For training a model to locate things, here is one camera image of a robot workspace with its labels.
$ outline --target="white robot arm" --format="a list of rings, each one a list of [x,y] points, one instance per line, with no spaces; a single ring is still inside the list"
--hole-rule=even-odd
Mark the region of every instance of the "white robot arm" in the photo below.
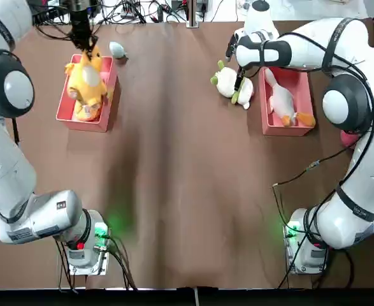
[[[244,28],[229,42],[227,59],[233,54],[240,66],[236,90],[245,70],[253,66],[322,68],[334,77],[322,101],[327,119],[339,129],[363,135],[333,197],[321,207],[293,213],[289,224],[298,230],[294,237],[287,238],[285,230],[294,273],[319,273],[328,246],[342,249],[374,233],[374,48],[368,44],[367,29],[359,20],[328,18],[279,36],[269,4],[255,1]],[[316,235],[305,237],[302,231]]]
[[[101,215],[83,209],[71,190],[34,194],[35,170],[4,125],[4,118],[19,117],[34,103],[31,79],[12,53],[31,24],[31,11],[24,0],[7,0],[7,5],[0,0],[0,241],[24,244],[54,236],[65,243],[69,264],[77,275],[99,274],[107,262],[107,254],[100,251],[106,247],[101,236],[108,234]]]

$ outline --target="table surface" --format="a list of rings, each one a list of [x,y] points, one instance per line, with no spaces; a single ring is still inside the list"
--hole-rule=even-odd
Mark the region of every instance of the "table surface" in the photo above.
[[[276,25],[283,33],[302,23]],[[373,24],[366,25],[374,43]],[[338,130],[322,114],[329,82],[322,73],[310,75],[317,127],[304,137],[263,136],[257,96],[245,111],[210,85],[239,26],[104,26],[102,53],[120,39],[129,54],[118,66],[121,97],[113,99],[107,133],[68,130],[55,119],[72,44],[32,31],[16,49],[36,89],[33,109],[18,119],[21,148],[38,175],[36,192],[73,189],[85,208],[100,211],[124,240],[140,288],[276,287],[285,260],[271,185],[341,149]],[[287,216],[316,205],[349,159],[343,154],[284,188]],[[355,286],[374,287],[374,236],[350,251]],[[57,273],[51,238],[0,243],[0,288],[55,288]],[[340,287],[347,277],[338,256],[326,284]],[[110,260],[108,275],[89,277],[87,286],[122,287],[121,278]],[[290,285],[310,287],[310,276],[290,277]]]

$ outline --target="wire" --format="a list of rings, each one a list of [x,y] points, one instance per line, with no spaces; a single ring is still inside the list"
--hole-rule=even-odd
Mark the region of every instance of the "wire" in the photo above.
[[[14,142],[16,145],[18,145],[20,143],[20,135],[18,133],[17,120],[15,118],[12,118],[11,121],[13,123]]]
[[[222,2],[224,2],[224,0],[220,0],[220,3],[218,4],[217,10],[215,11],[215,15],[212,17],[211,22],[213,22],[213,20],[215,19],[215,16],[217,15],[219,10],[219,6],[222,4]]]
[[[118,238],[120,245],[123,248],[123,252],[122,252],[114,238],[112,238],[109,235],[103,235],[101,237],[105,239],[109,239],[109,241],[111,241],[115,246],[115,251],[108,248],[108,252],[117,260],[120,267],[122,268],[123,281],[124,281],[124,286],[126,287],[126,289],[128,290],[129,287],[132,287],[133,290],[138,290],[136,287],[136,284],[134,283],[134,279],[130,271],[129,255],[127,253],[126,247],[123,244],[123,241],[120,238]]]
[[[349,279],[348,279],[348,283],[345,286],[345,289],[349,289],[349,288],[351,288],[352,284],[354,283],[354,279],[355,279],[355,265],[354,265],[354,261],[352,260],[352,257],[350,255],[350,253],[348,253],[347,250],[341,249],[341,250],[338,250],[338,251],[339,252],[343,252],[345,254],[345,257],[347,257],[348,262],[350,264],[350,276],[349,276]]]
[[[245,78],[253,78],[254,76],[256,76],[258,74],[258,72],[261,70],[261,68],[259,67],[258,70],[255,71],[255,73],[251,76],[245,76]]]
[[[236,22],[238,22],[238,0],[235,0],[235,15],[236,15]]]
[[[111,250],[108,251],[115,259],[116,261],[119,263],[120,267],[122,268],[122,273],[124,275],[124,284],[125,286],[127,286],[126,284],[126,281],[128,282],[128,284],[132,287],[133,290],[137,291],[137,287],[136,285],[134,284],[133,280],[129,277],[129,274],[123,264],[123,261],[122,259],[115,253],[115,252],[112,252]]]
[[[57,245],[57,248],[58,248],[58,252],[59,252],[59,256],[61,258],[61,276],[59,277],[59,282],[58,282],[58,288],[59,288],[59,291],[61,291],[61,278],[62,278],[62,268],[64,270],[64,273],[65,273],[65,277],[66,277],[66,281],[68,282],[69,284],[69,287],[71,288],[71,290],[73,292],[76,292],[75,289],[72,287],[72,283],[71,283],[71,276],[69,274],[69,263],[68,263],[68,257],[65,257],[66,258],[66,264],[68,265],[68,267],[66,267],[65,265],[65,262],[64,262],[64,256],[62,255],[62,251],[61,251],[61,248],[58,244],[58,241],[56,239],[55,240],[55,244]],[[62,249],[64,250],[64,254],[66,256],[66,252],[65,252],[65,248],[64,246],[62,245],[61,243],[61,247]]]

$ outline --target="black cable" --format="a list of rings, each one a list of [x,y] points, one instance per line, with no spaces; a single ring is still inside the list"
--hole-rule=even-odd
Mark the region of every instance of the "black cable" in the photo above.
[[[124,278],[127,279],[127,281],[129,281],[129,285],[132,287],[133,290],[137,291],[137,287],[136,285],[134,284],[134,282],[129,278],[129,275],[127,273],[127,270],[123,264],[123,261],[122,259],[115,253],[115,252],[112,252],[112,251],[108,251],[115,259],[116,261],[119,263],[120,267],[122,268],[122,272],[124,274]]]
[[[213,22],[213,20],[215,19],[215,16],[217,15],[219,10],[219,6],[222,4],[222,2],[224,2],[224,0],[220,0],[220,3],[218,4],[217,10],[215,11],[215,15],[212,17],[211,22]]]
[[[18,133],[17,120],[16,118],[12,118],[11,121],[13,123],[14,142],[16,145],[18,145],[20,143],[20,135]]]
[[[350,276],[349,276],[347,285],[344,287],[345,289],[349,289],[349,288],[351,288],[352,284],[354,283],[354,279],[355,279],[354,261],[352,260],[352,257],[350,255],[350,253],[348,253],[347,250],[341,249],[341,250],[338,250],[338,252],[343,252],[345,254],[345,257],[347,257],[348,262],[350,264]]]
[[[273,195],[275,196],[276,205],[277,205],[277,210],[278,210],[278,213],[279,213],[279,215],[280,215],[280,219],[282,220],[283,224],[284,224],[287,228],[289,228],[290,230],[295,231],[295,232],[297,232],[297,233],[303,233],[303,234],[307,234],[307,233],[309,233],[309,232],[307,232],[307,231],[303,231],[303,230],[300,230],[300,229],[294,229],[294,228],[292,228],[292,227],[290,227],[290,226],[288,225],[288,223],[287,223],[287,221],[285,220],[285,217],[284,217],[284,215],[283,215],[283,213],[282,213],[282,211],[281,211],[280,205],[278,204],[278,200],[277,200],[277,195],[276,195],[275,187],[276,187],[276,186],[272,186],[271,188],[272,188],[272,191],[273,191]]]
[[[74,291],[73,287],[72,287],[72,283],[71,283],[71,276],[69,274],[69,263],[68,263],[68,258],[66,258],[66,264],[68,265],[68,268],[66,268],[65,266],[65,262],[64,262],[64,256],[62,255],[62,251],[61,251],[61,248],[59,247],[59,244],[58,244],[58,241],[55,239],[55,244],[57,245],[57,248],[58,248],[58,252],[59,252],[59,256],[61,258],[61,267],[63,267],[64,269],[64,273],[65,273],[65,277],[66,277],[66,281],[68,282],[69,284],[69,287],[71,288],[72,291]]]
[[[327,260],[327,252],[328,251],[326,251],[326,254],[325,254],[325,257],[324,257],[324,265],[327,262],[327,268],[321,273],[321,275],[318,279],[316,279],[315,281],[312,282],[313,289],[320,289],[321,288],[323,282],[325,281],[325,279],[326,279],[326,277],[329,273],[330,268],[333,265],[333,261],[335,259],[335,256],[336,256],[337,252],[344,253],[345,257],[348,259],[349,267],[350,267],[350,274],[349,274],[349,279],[348,279],[347,285],[344,288],[345,289],[351,288],[352,284],[354,283],[354,279],[355,279],[355,266],[354,266],[354,261],[352,260],[351,255],[349,254],[349,252],[346,249],[340,249],[340,250],[332,249],[332,254],[330,255],[330,260],[328,261]]]
[[[261,68],[259,67],[259,69],[256,70],[253,75],[251,75],[251,76],[245,76],[245,78],[253,78],[254,76],[256,76],[259,73],[260,70],[261,70]]]
[[[126,287],[126,288],[129,287],[129,284],[133,284],[132,287],[136,287],[136,285],[134,284],[133,276],[132,276],[131,271],[130,271],[129,255],[128,255],[128,253],[127,253],[126,247],[125,247],[124,244],[123,244],[123,241],[121,241],[121,239],[118,238],[118,240],[119,240],[119,242],[120,242],[120,244],[121,244],[121,246],[122,246],[122,248],[123,248],[123,250],[124,250],[124,254],[123,254],[123,252],[120,250],[120,248],[119,248],[119,246],[117,245],[117,243],[116,243],[116,241],[115,241],[114,238],[112,238],[112,237],[108,237],[108,239],[109,239],[110,241],[113,242],[113,244],[115,245],[115,248],[116,248],[116,250],[117,250],[117,252],[118,252],[118,254],[119,254],[119,257],[120,257],[121,259],[123,259],[123,261],[124,261],[124,263],[125,263],[125,265],[126,265],[126,269],[122,271],[122,272],[123,272],[123,278],[124,278],[124,283],[125,283],[125,285],[126,285],[126,283],[127,283],[127,287]]]
[[[180,20],[179,20],[175,15],[173,15],[173,14],[167,14],[166,22],[168,22],[168,17],[170,17],[170,16],[176,18],[176,21],[177,21],[177,22],[180,22]]]

